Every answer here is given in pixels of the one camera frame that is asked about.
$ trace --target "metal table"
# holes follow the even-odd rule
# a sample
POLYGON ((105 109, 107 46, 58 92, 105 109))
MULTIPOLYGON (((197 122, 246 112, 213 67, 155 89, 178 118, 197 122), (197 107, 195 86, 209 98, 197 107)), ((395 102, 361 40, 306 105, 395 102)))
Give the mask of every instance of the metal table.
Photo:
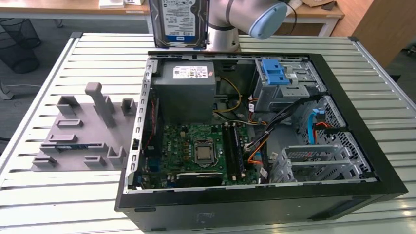
MULTIPOLYGON (((242 51, 323 55, 409 192, 334 221, 221 228, 202 233, 414 233, 416 106, 359 43, 329 37, 258 41, 241 36, 239 40, 242 51)), ((149 50, 154 50, 149 34, 85 33, 69 39, 0 157, 1 233, 139 233, 123 214, 113 211, 118 171, 34 173, 30 162, 54 121, 59 95, 91 102, 82 94, 83 85, 99 82, 113 102, 126 97, 137 100, 149 50)))

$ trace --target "black mesh wastebasket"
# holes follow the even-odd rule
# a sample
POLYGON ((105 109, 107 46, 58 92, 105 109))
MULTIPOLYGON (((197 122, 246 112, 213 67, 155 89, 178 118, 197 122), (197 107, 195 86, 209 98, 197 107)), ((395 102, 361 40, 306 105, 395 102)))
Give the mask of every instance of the black mesh wastebasket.
POLYGON ((0 19, 0 25, 23 48, 39 45, 39 39, 29 19, 0 19))
POLYGON ((38 60, 30 49, 23 48, 10 37, 18 32, 0 33, 0 60, 15 73, 27 73, 38 67, 38 60))

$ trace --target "hard drive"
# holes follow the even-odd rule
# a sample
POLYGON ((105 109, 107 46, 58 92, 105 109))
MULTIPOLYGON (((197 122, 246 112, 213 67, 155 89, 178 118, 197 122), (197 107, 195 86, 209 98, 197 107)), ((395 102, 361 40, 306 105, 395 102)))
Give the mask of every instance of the hard drive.
POLYGON ((205 48, 207 0, 151 0, 155 47, 205 48))

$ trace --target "gray robot arm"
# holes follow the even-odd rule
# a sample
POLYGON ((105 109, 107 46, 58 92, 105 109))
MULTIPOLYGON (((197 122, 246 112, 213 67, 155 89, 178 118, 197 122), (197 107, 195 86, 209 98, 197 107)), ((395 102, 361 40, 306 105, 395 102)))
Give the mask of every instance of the gray robot arm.
POLYGON ((286 16, 286 5, 275 0, 210 0, 209 51, 234 51, 237 30, 257 39, 269 38, 286 16))

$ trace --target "hard drive label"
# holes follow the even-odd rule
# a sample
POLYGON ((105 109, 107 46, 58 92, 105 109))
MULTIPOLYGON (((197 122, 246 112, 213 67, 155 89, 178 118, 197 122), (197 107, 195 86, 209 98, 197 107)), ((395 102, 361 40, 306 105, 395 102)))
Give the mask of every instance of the hard drive label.
POLYGON ((187 41, 194 36, 194 15, 190 7, 194 0, 163 0, 163 32, 170 40, 187 41))

